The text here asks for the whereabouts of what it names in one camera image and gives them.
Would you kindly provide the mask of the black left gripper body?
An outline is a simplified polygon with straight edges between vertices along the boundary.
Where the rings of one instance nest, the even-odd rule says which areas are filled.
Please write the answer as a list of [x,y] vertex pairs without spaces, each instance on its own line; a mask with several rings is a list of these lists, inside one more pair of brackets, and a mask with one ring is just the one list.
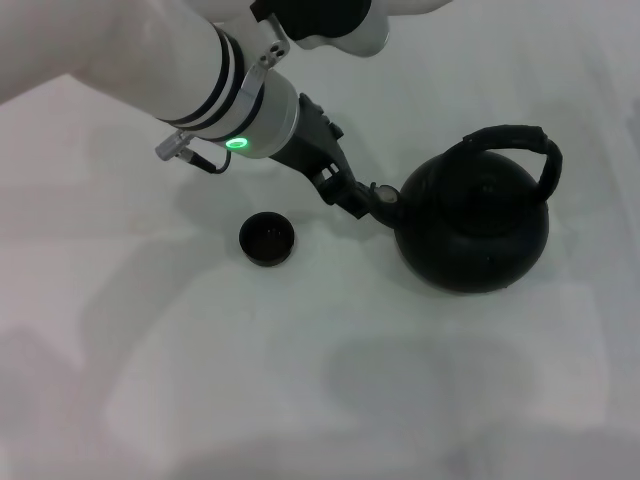
[[301,93],[293,133],[269,158],[303,175],[319,193],[349,192],[357,181],[339,145],[342,136],[324,110]]

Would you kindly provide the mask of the small black teacup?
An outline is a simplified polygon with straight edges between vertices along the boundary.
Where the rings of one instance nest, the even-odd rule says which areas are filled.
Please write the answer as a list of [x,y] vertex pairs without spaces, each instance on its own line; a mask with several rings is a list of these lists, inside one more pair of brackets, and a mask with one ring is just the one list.
[[239,245],[245,256],[260,267],[274,267],[286,261],[295,245],[291,222],[276,212],[249,217],[239,231]]

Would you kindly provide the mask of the black teapot with arched handle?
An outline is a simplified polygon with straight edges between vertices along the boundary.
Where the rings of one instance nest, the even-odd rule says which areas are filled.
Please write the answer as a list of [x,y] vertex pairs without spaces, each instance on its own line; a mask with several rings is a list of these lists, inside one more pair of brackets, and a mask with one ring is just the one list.
[[541,127],[499,125],[423,163],[401,189],[371,184],[365,198],[426,283],[489,293],[517,282],[540,259],[562,168],[559,147]]

